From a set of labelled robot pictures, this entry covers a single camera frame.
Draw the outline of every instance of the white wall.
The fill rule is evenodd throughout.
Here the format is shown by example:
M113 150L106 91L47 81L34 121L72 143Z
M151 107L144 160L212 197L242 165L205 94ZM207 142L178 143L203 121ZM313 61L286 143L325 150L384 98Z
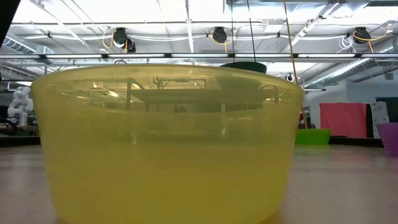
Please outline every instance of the white wall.
M321 127L320 103L346 103L347 91L346 82L343 80L336 86L327 86L326 91L310 92L305 95L304 106L309 106L311 110L311 123L316 128Z
M380 75L359 83L347 81L346 86L349 103L375 103L377 97L398 97L398 73L394 80L385 80Z

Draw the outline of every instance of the rope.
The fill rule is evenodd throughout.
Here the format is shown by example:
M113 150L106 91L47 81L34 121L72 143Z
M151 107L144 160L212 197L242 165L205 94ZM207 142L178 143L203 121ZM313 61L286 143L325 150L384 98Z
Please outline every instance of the rope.
M235 62L235 46L234 46L234 1L231 1L231 22L232 22L232 54L234 54L233 60Z
M250 6L249 6L249 0L246 0L248 3L248 12L249 12L249 22L250 22L250 31L251 31L251 43L253 46L253 56L254 56L254 62L256 62L256 50L254 48L254 37L253 37L253 27L251 25L251 15L250 15Z
M293 63L294 80L295 80L295 82L296 82L296 85L299 85L299 81L297 80L296 66L295 66L295 63L294 63L293 46L292 46L292 38L290 37L289 20L287 19L286 0L284 0L284 6L285 6L285 14L286 14L287 33L288 33L288 36L289 36L290 56L292 56L292 63ZM308 129L307 116L306 116L305 113L304 113L303 104L301 104L301 113L303 114L305 129Z

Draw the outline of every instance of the orange cable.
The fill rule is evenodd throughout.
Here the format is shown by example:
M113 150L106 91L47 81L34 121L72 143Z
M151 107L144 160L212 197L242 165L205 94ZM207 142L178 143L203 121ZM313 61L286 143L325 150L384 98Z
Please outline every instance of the orange cable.
M112 32L112 40L111 40L111 45L110 46L107 46L106 44L105 44L105 33L106 33L106 28L104 29L104 34L102 35L102 44L104 45L104 47L106 47L107 49L110 49L111 47L112 47L112 45L113 45L113 34L114 34L114 31Z
M387 31L386 31L386 33L385 33L384 35L382 35L381 37L378 37L378 38L375 38L375 39L364 39L364 38L357 37L357 36L355 36L355 34L357 33L356 31L353 33L353 36L354 36L355 38L357 38L358 40L363 40L363 41L380 40L381 38L384 38L384 37L389 33L389 32L388 32L389 29L390 29L390 26L387 26Z
M226 49L226 46L229 44L229 43L231 43L232 42L232 40L231 41L229 41L228 43L223 43L223 44L221 44L221 43L219 43L219 42L217 42L214 38L213 38L213 33L214 33L214 31L212 30L211 31L211 33L210 33L210 35L211 35L211 39L213 40L213 42L214 43L216 43L216 44L220 44L220 45L224 45L224 48L225 48L225 53L227 52L227 49Z

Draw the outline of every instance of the plastic basin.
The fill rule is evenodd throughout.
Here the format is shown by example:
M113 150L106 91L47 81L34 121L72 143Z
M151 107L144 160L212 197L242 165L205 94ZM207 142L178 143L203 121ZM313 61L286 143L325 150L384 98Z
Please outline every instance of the plastic basin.
M384 148L392 156L398 156L398 123L378 124Z
M32 85L69 224L255 224L285 194L303 92L234 68L140 65Z
M328 144L330 129L298 129L296 144L322 145Z

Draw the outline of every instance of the green bowl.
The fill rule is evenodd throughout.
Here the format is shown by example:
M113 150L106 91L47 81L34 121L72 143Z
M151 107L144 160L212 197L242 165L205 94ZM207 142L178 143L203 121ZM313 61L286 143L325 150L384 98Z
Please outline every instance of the green bowl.
M296 132L296 144L328 144L329 138L330 129L298 129Z

